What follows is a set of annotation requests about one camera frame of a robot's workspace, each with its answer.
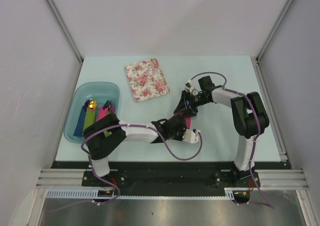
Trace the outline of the magenta paper napkin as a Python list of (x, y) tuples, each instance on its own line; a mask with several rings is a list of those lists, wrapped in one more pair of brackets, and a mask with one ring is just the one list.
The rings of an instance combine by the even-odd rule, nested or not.
[(171, 120), (171, 119), (173, 119), (173, 118), (175, 118), (177, 116), (182, 117), (185, 120), (187, 129), (191, 128), (191, 122), (192, 122), (192, 118), (191, 117), (186, 117), (186, 116), (183, 116), (182, 114), (174, 114), (173, 116), (171, 116), (169, 118), (169, 120)]

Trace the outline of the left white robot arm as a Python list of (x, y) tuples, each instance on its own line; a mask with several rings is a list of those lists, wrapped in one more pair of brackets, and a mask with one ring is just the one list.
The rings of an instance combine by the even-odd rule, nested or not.
[(158, 144), (167, 140), (183, 141), (188, 138), (190, 132), (187, 121), (181, 115), (147, 124), (130, 124), (119, 120), (114, 113), (108, 114), (85, 128), (82, 133), (94, 170), (93, 180), (100, 186), (110, 182), (108, 156), (123, 142)]

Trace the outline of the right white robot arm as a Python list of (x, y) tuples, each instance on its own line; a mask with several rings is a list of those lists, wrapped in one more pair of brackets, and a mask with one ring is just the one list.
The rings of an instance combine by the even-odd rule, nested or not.
[(244, 94), (226, 88), (225, 84), (215, 85), (209, 75), (198, 79), (198, 84), (200, 90), (193, 86), (192, 79), (186, 83), (173, 113), (185, 118), (195, 117), (198, 107), (209, 103), (221, 104), (231, 109), (239, 141), (233, 161), (237, 170), (230, 174), (230, 180), (235, 186), (242, 187), (249, 180), (246, 171), (252, 170), (255, 165), (258, 138), (270, 125), (262, 99), (255, 91)]

